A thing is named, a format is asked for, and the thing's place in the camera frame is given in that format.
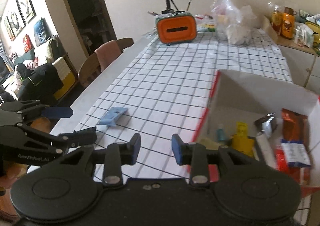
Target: pink cloth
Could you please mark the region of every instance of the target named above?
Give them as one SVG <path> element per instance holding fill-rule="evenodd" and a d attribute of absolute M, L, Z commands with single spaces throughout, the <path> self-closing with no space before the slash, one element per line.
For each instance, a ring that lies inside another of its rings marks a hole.
<path fill-rule="evenodd" d="M 104 43 L 95 50 L 95 53 L 97 54 L 100 63 L 101 72 L 121 55 L 121 51 L 115 40 Z"/>

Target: white box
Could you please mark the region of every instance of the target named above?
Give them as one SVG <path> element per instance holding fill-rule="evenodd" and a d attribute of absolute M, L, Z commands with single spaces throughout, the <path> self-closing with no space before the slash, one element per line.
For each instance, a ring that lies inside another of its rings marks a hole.
<path fill-rule="evenodd" d="M 282 108 L 308 116 L 310 186 L 320 185 L 320 103 L 319 96 L 303 87 L 250 73 L 218 71 L 205 110 L 192 141 L 216 138 L 219 124 L 227 137 L 236 134 L 236 122 L 248 124 L 248 136 L 258 130 L 253 122 L 268 113 L 276 113 L 278 128 L 270 138 L 272 147 L 282 138 Z"/>

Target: white and blue packet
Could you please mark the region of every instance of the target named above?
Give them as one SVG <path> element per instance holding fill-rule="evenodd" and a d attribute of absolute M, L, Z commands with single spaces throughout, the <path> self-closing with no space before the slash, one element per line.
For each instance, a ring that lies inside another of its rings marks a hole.
<path fill-rule="evenodd" d="M 305 146 L 301 141 L 281 141 L 288 167 L 309 168 L 311 167 L 310 158 Z"/>
<path fill-rule="evenodd" d="M 116 126 L 117 120 L 122 114 L 124 114 L 128 108 L 124 107 L 112 107 L 109 111 L 100 119 L 98 125 Z"/>

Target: wooden chair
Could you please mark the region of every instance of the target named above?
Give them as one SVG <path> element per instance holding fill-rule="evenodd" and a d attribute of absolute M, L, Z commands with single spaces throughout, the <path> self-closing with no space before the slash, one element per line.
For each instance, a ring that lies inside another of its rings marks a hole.
<path fill-rule="evenodd" d="M 93 52 L 80 67 L 78 78 L 84 88 L 87 88 L 94 79 L 101 74 L 97 54 Z"/>
<path fill-rule="evenodd" d="M 134 44 L 132 38 L 122 38 L 116 40 L 116 42 L 121 53 L 123 53 L 124 49 L 129 48 Z M 87 60 L 80 67 L 78 73 L 79 82 L 82 84 L 84 88 L 87 88 L 89 84 L 91 84 L 92 81 L 96 79 L 100 74 L 100 64 L 98 61 L 97 54 L 94 52 L 87 58 Z"/>

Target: picture frame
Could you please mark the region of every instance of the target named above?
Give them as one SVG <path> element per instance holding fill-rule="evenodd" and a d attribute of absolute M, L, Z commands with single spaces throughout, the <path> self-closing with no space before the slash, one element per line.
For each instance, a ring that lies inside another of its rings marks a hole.
<path fill-rule="evenodd" d="M 19 33 L 26 26 L 24 19 L 21 16 L 20 9 L 18 8 L 17 0 L 14 0 L 8 10 L 8 20 L 10 27 L 15 36 L 19 35 Z"/>
<path fill-rule="evenodd" d="M 17 0 L 18 8 L 25 24 L 29 23 L 36 16 L 31 0 Z"/>
<path fill-rule="evenodd" d="M 11 41 L 14 41 L 16 36 L 13 34 L 12 28 L 11 28 L 10 23 L 9 23 L 8 16 L 6 16 L 5 19 L 4 19 L 4 25 L 5 25 L 5 28 L 6 28 L 7 32 L 8 32 L 8 35 L 9 35 Z"/>

